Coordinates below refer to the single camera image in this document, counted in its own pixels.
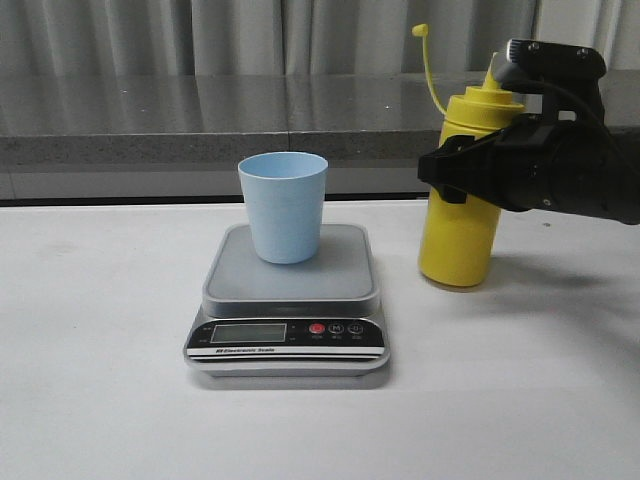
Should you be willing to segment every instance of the electronic scale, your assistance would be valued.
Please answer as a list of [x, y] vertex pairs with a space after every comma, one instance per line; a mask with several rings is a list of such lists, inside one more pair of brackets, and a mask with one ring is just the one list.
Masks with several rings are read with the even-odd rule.
[[311, 259], [257, 256], [248, 225], [230, 228], [203, 286], [184, 346], [187, 363], [215, 378], [362, 377], [389, 360], [366, 231], [324, 224]]

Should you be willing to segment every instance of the lcd screen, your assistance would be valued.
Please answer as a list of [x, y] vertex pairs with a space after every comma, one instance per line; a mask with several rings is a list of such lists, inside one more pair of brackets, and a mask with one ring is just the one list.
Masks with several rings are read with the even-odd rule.
[[211, 343], [284, 342], [286, 323], [216, 325]]

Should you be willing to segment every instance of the light blue plastic cup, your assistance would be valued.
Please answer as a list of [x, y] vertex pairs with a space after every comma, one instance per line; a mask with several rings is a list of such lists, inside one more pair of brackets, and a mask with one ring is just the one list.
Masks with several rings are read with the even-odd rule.
[[298, 263], [320, 244], [327, 161], [312, 153], [273, 152], [238, 164], [253, 246], [271, 263]]

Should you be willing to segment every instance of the yellow squeeze bottle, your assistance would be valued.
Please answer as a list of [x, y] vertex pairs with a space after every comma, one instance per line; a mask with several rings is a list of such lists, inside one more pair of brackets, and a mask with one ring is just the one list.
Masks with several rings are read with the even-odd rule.
[[[449, 99], [440, 145], [452, 135], [476, 139], [488, 135], [508, 126], [523, 111], [524, 105], [500, 88], [489, 69], [482, 86], [469, 86], [464, 95]], [[465, 203], [452, 204], [432, 188], [418, 258], [420, 271], [443, 285], [480, 284], [489, 269], [499, 217], [500, 208], [484, 200], [467, 195]]]

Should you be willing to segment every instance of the granite countertop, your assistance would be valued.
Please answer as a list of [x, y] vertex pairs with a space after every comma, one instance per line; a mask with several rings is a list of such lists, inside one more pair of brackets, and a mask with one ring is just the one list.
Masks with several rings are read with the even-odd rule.
[[[440, 75], [436, 87], [446, 100], [482, 76]], [[610, 72], [600, 86], [611, 129], [640, 134], [640, 71]], [[0, 198], [237, 194], [225, 175], [212, 175], [235, 174], [242, 158], [274, 150], [322, 154], [342, 173], [395, 175], [386, 187], [372, 176], [361, 191], [417, 191], [425, 187], [415, 180], [416, 159], [435, 147], [441, 123], [422, 74], [4, 77]], [[127, 172], [137, 183], [116, 180], [115, 190], [85, 181]], [[222, 186], [192, 189], [185, 177], [180, 189], [167, 187], [176, 173], [197, 180], [202, 172]], [[162, 176], [162, 188], [145, 188], [150, 173]], [[82, 189], [62, 188], [78, 175]], [[336, 182], [330, 190], [351, 183]]]

